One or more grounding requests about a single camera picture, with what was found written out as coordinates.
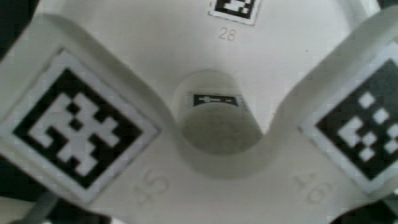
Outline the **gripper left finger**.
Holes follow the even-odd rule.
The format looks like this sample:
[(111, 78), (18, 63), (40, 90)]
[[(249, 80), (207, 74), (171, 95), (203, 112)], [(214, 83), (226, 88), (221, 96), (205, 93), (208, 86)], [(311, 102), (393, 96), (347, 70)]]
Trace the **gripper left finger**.
[(52, 192), (45, 192), (27, 214), (11, 224), (112, 224), (112, 218), (72, 204)]

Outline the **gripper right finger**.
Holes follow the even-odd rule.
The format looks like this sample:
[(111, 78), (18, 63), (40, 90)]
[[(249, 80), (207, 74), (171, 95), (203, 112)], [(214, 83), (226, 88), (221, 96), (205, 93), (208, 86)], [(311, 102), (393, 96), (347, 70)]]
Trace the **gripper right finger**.
[(331, 224), (398, 224), (398, 197), (390, 197), (352, 209)]

